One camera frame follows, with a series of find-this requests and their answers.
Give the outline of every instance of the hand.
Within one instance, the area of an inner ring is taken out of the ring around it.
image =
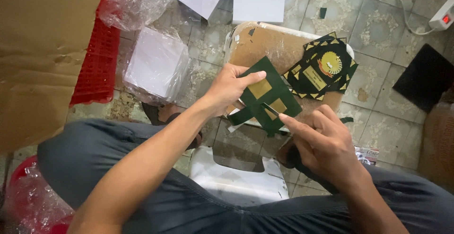
[[[302,163],[339,191],[349,192],[371,179],[356,157],[348,128],[329,106],[315,109],[305,124],[284,114],[279,118],[293,134]]]
[[[247,71],[247,67],[236,66],[226,63],[214,79],[211,87],[203,96],[206,102],[212,104],[215,113],[214,116],[223,115],[227,106],[237,101],[243,94],[244,89],[254,83],[263,80],[266,72],[248,74],[246,77],[237,78]]]

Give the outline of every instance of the power strip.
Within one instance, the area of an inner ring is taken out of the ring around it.
[[[454,22],[454,0],[447,0],[435,16],[428,22],[434,31],[444,31]]]

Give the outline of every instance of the right hand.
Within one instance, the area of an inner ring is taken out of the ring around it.
[[[302,163],[339,191],[348,192],[371,179],[356,157],[348,128],[329,106],[315,109],[305,124],[284,114],[279,118],[293,134]]]

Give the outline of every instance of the plastic stool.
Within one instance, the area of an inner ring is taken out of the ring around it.
[[[238,206],[254,206],[288,199],[279,162],[262,158],[265,171],[247,172],[224,167],[213,159],[210,147],[192,153],[189,177],[214,196]]]

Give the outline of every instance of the left hand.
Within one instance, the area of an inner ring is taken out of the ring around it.
[[[265,71],[248,74],[246,77],[237,78],[247,71],[247,67],[226,63],[214,79],[211,87],[203,96],[207,102],[213,105],[214,116],[225,113],[227,106],[237,101],[243,94],[244,89],[263,80],[266,77]]]

